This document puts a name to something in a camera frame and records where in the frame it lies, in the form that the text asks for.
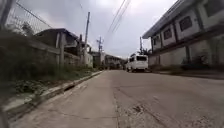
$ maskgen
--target wire fence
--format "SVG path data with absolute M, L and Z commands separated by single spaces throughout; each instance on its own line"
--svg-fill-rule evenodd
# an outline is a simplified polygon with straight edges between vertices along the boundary
M 52 28 L 18 1 L 13 4 L 5 26 L 7 29 L 24 35 L 36 34 L 45 29 Z

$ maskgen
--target power line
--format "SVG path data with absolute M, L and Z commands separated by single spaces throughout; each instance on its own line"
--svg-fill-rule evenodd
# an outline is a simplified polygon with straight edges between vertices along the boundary
M 125 1 L 126 1 L 126 0 L 123 0 L 122 4 L 120 5 L 119 9 L 117 10 L 116 15 L 114 16 L 113 21 L 112 21 L 112 23 L 111 23 L 111 25 L 110 25 L 110 27 L 109 27 L 109 29 L 108 29 L 108 31 L 107 31 L 107 34 L 110 32 L 110 30 L 111 30 L 111 28 L 112 28 L 112 26 L 113 26 L 113 24 L 114 24 L 114 22 L 115 22 L 117 16 L 119 15 L 119 13 L 120 13 L 120 11 L 121 11 L 123 5 L 125 4 Z
M 108 38 L 108 40 L 112 37 L 112 35 L 118 30 L 120 24 L 121 24 L 121 21 L 123 20 L 123 15 L 125 14 L 125 12 L 127 11 L 127 8 L 128 6 L 130 5 L 131 3 L 131 0 L 128 1 L 127 4 L 125 4 L 125 7 L 123 8 L 121 14 L 119 15 L 118 17 L 118 20 L 116 22 L 116 24 L 114 25 L 113 29 L 111 31 L 109 31 L 108 34 L 111 34 L 111 36 L 106 36 L 106 38 Z

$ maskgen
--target asphalt road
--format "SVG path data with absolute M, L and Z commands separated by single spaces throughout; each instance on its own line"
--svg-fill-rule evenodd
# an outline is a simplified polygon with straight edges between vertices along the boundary
M 224 80 L 106 71 L 12 128 L 224 128 Z

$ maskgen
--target roof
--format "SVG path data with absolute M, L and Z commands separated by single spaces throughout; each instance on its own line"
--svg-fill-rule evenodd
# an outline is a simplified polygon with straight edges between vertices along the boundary
M 172 21 L 176 16 L 178 16 L 184 9 L 191 6 L 193 3 L 199 0 L 178 0 L 163 16 L 159 19 L 159 21 L 149 29 L 142 36 L 143 39 L 148 39 L 158 32 L 164 25 L 168 22 Z
M 56 32 L 56 33 L 66 33 L 67 35 L 73 37 L 75 40 L 77 40 L 79 37 L 76 36 L 75 34 L 69 32 L 67 29 L 65 28 L 56 28 L 56 29 L 46 29 L 44 31 L 41 31 L 39 33 L 37 33 L 36 35 L 40 35 L 40 34 L 43 34 L 43 33 L 47 33 L 47 32 Z

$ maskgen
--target van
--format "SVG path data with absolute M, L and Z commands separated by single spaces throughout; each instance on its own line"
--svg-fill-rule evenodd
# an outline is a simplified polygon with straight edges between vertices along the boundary
M 126 70 L 128 72 L 134 72 L 137 70 L 147 71 L 149 67 L 148 56 L 145 55 L 134 55 L 128 59 L 126 64 Z

